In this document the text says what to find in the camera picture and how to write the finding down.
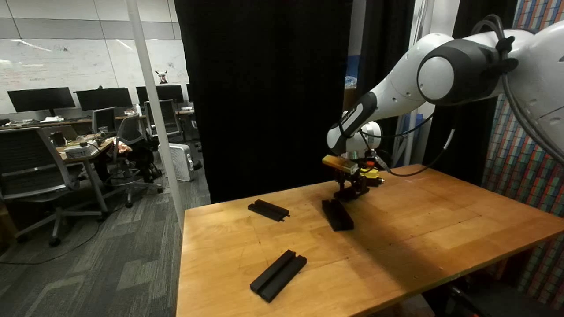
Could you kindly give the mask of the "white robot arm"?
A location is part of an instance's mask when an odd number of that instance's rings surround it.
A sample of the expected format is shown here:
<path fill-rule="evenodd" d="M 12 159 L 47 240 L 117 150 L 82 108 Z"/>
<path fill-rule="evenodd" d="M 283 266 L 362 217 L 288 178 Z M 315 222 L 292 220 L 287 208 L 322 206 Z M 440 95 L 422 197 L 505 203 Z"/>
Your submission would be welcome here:
<path fill-rule="evenodd" d="M 327 130 L 322 162 L 336 173 L 336 197 L 366 192 L 362 167 L 346 155 L 376 148 L 382 118 L 401 116 L 420 104 L 459 106 L 503 95 L 521 129 L 553 159 L 564 157 L 564 21 L 535 34 L 505 30 L 494 14 L 470 35 L 420 37 L 389 74 L 343 111 Z"/>

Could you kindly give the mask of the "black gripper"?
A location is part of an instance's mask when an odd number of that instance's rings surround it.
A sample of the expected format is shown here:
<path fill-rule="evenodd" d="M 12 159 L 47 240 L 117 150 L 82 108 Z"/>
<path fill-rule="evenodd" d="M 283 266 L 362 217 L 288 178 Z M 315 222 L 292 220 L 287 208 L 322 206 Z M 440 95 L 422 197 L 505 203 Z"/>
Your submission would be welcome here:
<path fill-rule="evenodd" d="M 366 180 L 359 174 L 338 173 L 334 180 L 338 183 L 338 190 L 332 194 L 332 197 L 338 201 L 353 201 L 368 192 Z"/>

